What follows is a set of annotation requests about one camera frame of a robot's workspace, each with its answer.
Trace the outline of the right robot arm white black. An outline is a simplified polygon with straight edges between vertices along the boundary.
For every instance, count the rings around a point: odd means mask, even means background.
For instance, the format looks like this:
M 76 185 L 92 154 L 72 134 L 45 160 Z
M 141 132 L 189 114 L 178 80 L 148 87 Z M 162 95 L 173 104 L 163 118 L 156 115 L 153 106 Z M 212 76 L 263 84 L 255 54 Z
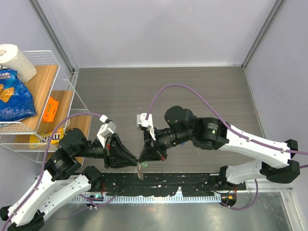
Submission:
M 144 147 L 139 162 L 165 161 L 167 150 L 187 141 L 202 150 L 222 150 L 251 157 L 251 162 L 237 166 L 223 166 L 219 170 L 218 185 L 230 189 L 247 180 L 267 179 L 288 184 L 300 175 L 300 164 L 292 151 L 297 142 L 276 142 L 243 132 L 213 117 L 196 117 L 189 109 L 173 106 L 165 113 L 168 128 L 156 129 L 152 115 L 137 115 L 136 124 L 144 134 Z

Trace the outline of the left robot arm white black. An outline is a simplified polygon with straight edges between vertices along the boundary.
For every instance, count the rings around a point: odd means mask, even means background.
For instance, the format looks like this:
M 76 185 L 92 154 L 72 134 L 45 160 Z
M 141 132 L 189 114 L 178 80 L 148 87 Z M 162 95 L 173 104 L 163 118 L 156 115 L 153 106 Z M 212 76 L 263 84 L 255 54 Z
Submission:
M 112 134 L 108 144 L 99 140 L 89 141 L 78 128 L 68 130 L 60 140 L 60 148 L 46 162 L 43 172 L 34 185 L 14 205 L 0 209 L 5 224 L 4 231 L 38 231 L 52 213 L 76 195 L 98 191 L 104 184 L 102 173 L 94 166 L 87 167 L 70 184 L 55 189 L 81 167 L 77 157 L 103 159 L 107 168 L 135 167 L 135 157 L 121 142 L 118 134 Z

